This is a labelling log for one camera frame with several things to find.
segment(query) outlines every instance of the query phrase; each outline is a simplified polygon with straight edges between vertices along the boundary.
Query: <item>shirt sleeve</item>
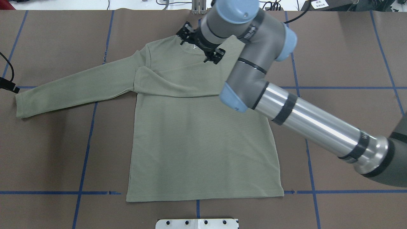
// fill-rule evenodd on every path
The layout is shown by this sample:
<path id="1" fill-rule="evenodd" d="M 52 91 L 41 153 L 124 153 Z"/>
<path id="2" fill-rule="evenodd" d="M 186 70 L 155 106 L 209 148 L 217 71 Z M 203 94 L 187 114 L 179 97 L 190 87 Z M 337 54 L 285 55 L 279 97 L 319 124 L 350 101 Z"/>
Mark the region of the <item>shirt sleeve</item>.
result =
<path id="1" fill-rule="evenodd" d="M 15 96 L 17 117 L 27 118 L 44 112 L 85 103 L 112 99 L 134 91 L 136 69 L 149 62 L 147 47 L 132 56 L 94 67 Z"/>

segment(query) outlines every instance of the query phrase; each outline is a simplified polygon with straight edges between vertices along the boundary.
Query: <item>silver metal tube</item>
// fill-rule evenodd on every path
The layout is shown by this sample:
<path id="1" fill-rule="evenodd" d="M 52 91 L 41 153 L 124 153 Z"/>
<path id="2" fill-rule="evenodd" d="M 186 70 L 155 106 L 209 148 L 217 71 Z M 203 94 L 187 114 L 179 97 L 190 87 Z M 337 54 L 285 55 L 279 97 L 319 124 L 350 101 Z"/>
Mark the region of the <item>silver metal tube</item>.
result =
<path id="1" fill-rule="evenodd" d="M 295 97 L 291 108 L 287 106 L 289 97 Z M 285 113 L 280 125 L 322 146 L 347 163 L 353 163 L 360 174 L 376 169 L 386 156 L 388 142 L 385 137 L 372 137 L 274 84 L 269 83 L 255 110 L 272 120 L 281 112 Z M 368 144 L 362 149 L 363 154 L 357 159 L 350 157 L 349 154 L 360 147 L 364 139 Z"/>

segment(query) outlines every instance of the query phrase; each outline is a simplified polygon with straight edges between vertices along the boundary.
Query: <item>white plate with holes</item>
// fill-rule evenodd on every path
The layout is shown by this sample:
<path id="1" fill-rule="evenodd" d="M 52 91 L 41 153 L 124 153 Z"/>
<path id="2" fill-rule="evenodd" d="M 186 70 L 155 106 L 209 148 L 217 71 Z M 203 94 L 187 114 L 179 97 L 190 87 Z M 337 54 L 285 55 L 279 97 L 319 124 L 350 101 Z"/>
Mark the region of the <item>white plate with holes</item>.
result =
<path id="1" fill-rule="evenodd" d="M 239 229 L 237 219 L 159 220 L 155 229 Z"/>

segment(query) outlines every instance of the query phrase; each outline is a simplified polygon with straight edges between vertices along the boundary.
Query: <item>blue joint cap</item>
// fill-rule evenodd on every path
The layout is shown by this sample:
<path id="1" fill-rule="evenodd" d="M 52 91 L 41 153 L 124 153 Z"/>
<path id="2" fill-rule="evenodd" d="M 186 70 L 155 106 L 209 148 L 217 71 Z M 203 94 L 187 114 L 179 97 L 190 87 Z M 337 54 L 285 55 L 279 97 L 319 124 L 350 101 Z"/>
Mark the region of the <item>blue joint cap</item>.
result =
<path id="1" fill-rule="evenodd" d="M 215 4 L 220 17 L 232 24 L 250 22 L 259 11 L 258 0 L 217 0 Z"/>
<path id="2" fill-rule="evenodd" d="M 226 82 L 221 93 L 219 94 L 219 98 L 221 99 L 222 103 L 226 104 L 235 111 L 244 113 L 247 110 L 246 104 L 243 103 L 239 96 L 236 95 L 233 89 Z"/>
<path id="3" fill-rule="evenodd" d="M 284 46 L 281 50 L 280 55 L 277 57 L 276 61 L 283 61 L 285 60 L 290 53 L 292 53 L 295 49 L 295 46 L 297 45 L 297 35 L 295 34 L 294 31 L 292 31 L 289 27 L 287 27 L 286 24 L 284 24 L 284 29 L 285 29 L 285 40 L 284 40 Z"/>

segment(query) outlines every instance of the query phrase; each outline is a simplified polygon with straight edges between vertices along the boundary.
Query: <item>black cable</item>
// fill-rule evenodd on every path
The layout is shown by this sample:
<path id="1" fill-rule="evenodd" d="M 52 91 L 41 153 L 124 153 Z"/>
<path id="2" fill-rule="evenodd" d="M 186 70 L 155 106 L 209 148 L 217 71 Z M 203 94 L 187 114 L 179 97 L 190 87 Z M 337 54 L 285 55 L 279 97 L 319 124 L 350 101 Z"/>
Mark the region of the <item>black cable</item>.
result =
<path id="1" fill-rule="evenodd" d="M 0 55 L 1 55 L 1 56 L 7 61 L 7 63 L 10 65 L 10 68 L 11 68 L 11 80 L 10 80 L 10 82 L 13 82 L 13 79 L 14 79 L 14 68 L 13 68 L 13 66 L 11 65 L 10 61 L 7 59 L 7 57 L 5 57 L 5 56 L 3 55 L 3 53 L 0 52 Z"/>
<path id="2" fill-rule="evenodd" d="M 157 1 L 157 0 L 155 0 L 155 2 L 156 2 L 157 4 L 159 4 L 159 5 L 162 5 L 162 6 L 167 5 L 167 4 L 158 3 L 158 1 Z M 171 5 L 171 4 L 175 4 L 175 3 L 191 3 L 191 4 L 192 4 L 192 2 L 171 2 L 171 3 L 169 3 L 169 5 Z"/>
<path id="3" fill-rule="evenodd" d="M 264 9 L 264 7 L 267 5 L 267 3 L 270 3 L 270 8 L 267 9 L 266 11 L 274 11 L 274 10 L 279 11 L 279 10 L 281 10 L 281 5 L 279 4 L 279 2 L 281 2 L 281 0 L 279 0 L 278 2 L 277 2 L 277 0 L 275 0 L 275 2 L 270 2 L 270 1 L 264 2 L 264 5 L 261 9 Z"/>
<path id="4" fill-rule="evenodd" d="M 300 14 L 298 17 L 295 17 L 295 18 L 293 18 L 293 19 L 291 19 L 291 20 L 288 20 L 288 21 L 284 22 L 284 24 L 293 22 L 293 21 L 297 20 L 298 18 L 304 16 L 304 14 L 305 14 L 306 12 L 308 12 L 309 8 L 311 7 L 311 0 L 308 0 L 308 2 L 309 2 L 309 4 L 308 4 L 307 8 L 305 9 L 305 11 L 302 12 L 302 14 Z"/>

